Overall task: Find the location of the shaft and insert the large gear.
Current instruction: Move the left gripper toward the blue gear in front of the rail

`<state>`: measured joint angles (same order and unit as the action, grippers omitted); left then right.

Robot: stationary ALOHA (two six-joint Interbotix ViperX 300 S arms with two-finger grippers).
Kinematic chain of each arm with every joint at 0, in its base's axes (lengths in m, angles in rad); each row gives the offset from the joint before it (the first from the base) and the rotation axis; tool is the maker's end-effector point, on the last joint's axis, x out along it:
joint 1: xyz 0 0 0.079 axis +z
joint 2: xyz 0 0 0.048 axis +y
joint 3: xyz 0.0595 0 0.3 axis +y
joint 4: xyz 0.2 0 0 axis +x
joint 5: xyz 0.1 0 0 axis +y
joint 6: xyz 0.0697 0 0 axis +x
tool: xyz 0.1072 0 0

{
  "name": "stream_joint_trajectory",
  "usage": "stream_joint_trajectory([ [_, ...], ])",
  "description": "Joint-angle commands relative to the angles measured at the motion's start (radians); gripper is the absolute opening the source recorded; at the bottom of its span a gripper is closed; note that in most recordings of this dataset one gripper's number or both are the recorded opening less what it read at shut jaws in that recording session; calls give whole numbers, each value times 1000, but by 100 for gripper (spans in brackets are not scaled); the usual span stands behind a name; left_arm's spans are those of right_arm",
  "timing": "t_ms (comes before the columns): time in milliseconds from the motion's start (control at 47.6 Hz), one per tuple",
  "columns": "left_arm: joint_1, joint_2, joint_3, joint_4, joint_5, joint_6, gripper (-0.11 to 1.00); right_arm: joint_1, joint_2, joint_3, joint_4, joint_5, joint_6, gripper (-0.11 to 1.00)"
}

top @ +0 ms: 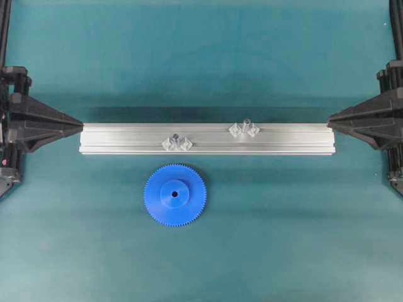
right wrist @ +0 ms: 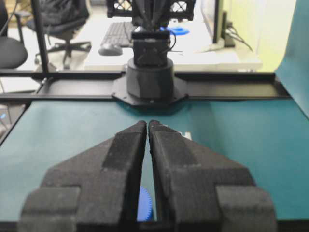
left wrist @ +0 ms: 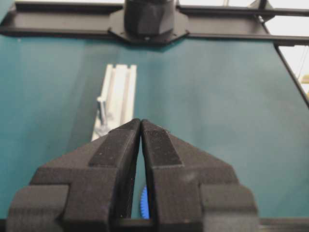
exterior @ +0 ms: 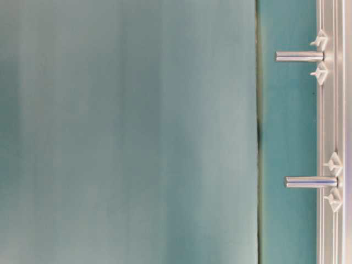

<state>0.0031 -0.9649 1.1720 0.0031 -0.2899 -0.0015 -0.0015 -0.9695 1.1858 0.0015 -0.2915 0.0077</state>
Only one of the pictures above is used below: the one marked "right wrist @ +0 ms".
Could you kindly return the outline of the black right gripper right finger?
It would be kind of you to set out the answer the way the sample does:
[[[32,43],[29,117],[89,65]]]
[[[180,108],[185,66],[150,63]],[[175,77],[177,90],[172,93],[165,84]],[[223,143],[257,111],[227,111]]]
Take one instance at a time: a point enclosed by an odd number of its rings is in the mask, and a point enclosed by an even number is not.
[[[272,199],[246,166],[156,120],[149,142],[160,220],[178,232],[276,231]]]

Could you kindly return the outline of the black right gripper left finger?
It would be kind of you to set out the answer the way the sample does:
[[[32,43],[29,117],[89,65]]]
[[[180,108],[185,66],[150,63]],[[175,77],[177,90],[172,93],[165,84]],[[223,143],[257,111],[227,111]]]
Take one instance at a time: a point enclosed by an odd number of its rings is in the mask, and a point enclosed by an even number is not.
[[[136,220],[144,121],[49,168],[23,205],[20,232],[115,231]]]

